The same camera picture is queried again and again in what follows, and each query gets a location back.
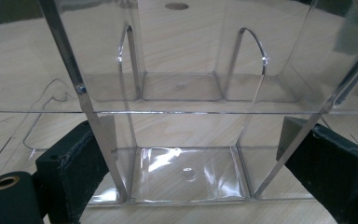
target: clear acrylic holder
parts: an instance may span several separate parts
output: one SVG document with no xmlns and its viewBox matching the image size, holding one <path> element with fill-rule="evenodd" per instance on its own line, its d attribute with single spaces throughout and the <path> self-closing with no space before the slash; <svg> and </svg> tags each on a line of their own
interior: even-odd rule
<svg viewBox="0 0 358 224">
<path fill-rule="evenodd" d="M 88 119 L 111 171 L 90 205 L 311 198 L 284 163 L 358 120 L 358 1 L 326 2 L 41 1 L 0 24 L 0 112 L 22 119 L 0 174 Z M 285 116 L 308 121 L 276 161 Z"/>
</svg>

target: acrylic compartment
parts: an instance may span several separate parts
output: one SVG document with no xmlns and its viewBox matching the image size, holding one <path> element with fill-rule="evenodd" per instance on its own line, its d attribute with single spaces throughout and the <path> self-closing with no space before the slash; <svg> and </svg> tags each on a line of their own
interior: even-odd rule
<svg viewBox="0 0 358 224">
<path fill-rule="evenodd" d="M 309 199 L 283 166 L 307 130 L 358 141 L 358 0 L 41 8 L 0 23 L 0 174 L 88 119 L 118 174 L 90 205 Z M 277 161 L 286 116 L 307 124 Z"/>
</svg>

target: acrylic brochure holder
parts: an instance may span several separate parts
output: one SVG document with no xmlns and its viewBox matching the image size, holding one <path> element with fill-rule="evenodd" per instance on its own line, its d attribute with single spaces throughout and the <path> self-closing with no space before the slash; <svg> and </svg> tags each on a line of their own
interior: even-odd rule
<svg viewBox="0 0 358 224">
<path fill-rule="evenodd" d="M 0 24 L 0 112 L 21 117 L 0 174 L 87 119 L 110 170 L 89 204 L 311 198 L 284 168 L 309 130 L 358 144 L 358 0 L 330 2 L 40 1 Z M 276 160 L 286 116 L 307 122 Z"/>
</svg>

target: transparent plastic sheet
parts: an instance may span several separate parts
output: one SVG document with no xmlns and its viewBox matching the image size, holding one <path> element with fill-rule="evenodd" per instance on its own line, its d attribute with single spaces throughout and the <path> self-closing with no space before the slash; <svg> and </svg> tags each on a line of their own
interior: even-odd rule
<svg viewBox="0 0 358 224">
<path fill-rule="evenodd" d="M 323 116 L 333 104 L 333 113 L 346 113 L 348 108 L 358 111 L 351 103 L 358 79 L 345 80 L 346 75 L 358 75 L 351 74 L 358 61 L 358 45 L 347 49 L 347 41 L 353 40 L 342 39 L 348 36 L 346 27 L 358 29 L 352 15 L 353 11 L 358 14 L 358 8 L 351 6 L 347 14 L 335 15 L 324 8 L 325 3 L 314 1 L 310 7 L 295 1 L 213 1 L 202 7 L 205 1 L 188 2 L 184 16 L 146 2 L 102 1 L 90 7 L 58 1 L 92 112 L 102 112 L 97 114 L 102 130 L 117 139 L 117 170 L 130 196 L 127 202 L 309 198 L 287 170 L 282 172 L 284 163 L 316 122 L 334 126 Z M 191 19 L 198 14 L 205 17 L 191 27 Z M 178 26 L 157 27 L 147 23 L 153 19 L 150 15 L 175 19 Z M 0 174 L 34 172 L 34 160 L 86 119 L 80 113 L 57 113 L 81 110 L 44 19 L 4 24 L 0 32 L 10 32 L 11 26 L 27 26 L 27 31 L 35 32 L 33 22 L 44 24 L 40 26 L 43 31 L 37 32 L 46 34 L 47 40 L 34 46 L 35 55 L 46 49 L 51 52 L 35 57 L 45 67 L 34 68 L 26 62 L 28 54 L 12 61 L 15 54 L 24 55 L 18 51 L 23 49 L 15 48 L 17 38 L 2 40 L 1 63 L 24 67 L 13 73 L 0 71 L 4 90 L 0 111 L 54 113 L 26 115 L 0 155 Z M 246 30 L 239 35 L 243 27 Z M 183 32 L 192 35 L 182 38 Z M 162 37 L 165 42 L 161 43 L 162 35 L 171 38 Z M 284 45 L 278 44 L 281 38 L 286 40 Z M 27 49 L 29 45 L 25 40 L 22 46 Z M 263 60 L 268 62 L 265 71 Z M 54 69 L 63 72 L 55 76 L 51 74 Z M 29 79 L 34 70 L 48 74 Z M 28 81 L 38 85 L 28 85 Z M 10 88 L 19 86 L 16 82 L 24 90 Z M 338 102 L 346 90 L 348 97 Z M 308 123 L 277 163 L 284 116 Z M 57 129 L 60 134 L 53 134 Z M 107 175 L 90 204 L 113 203 L 119 203 L 119 193 Z"/>
</svg>

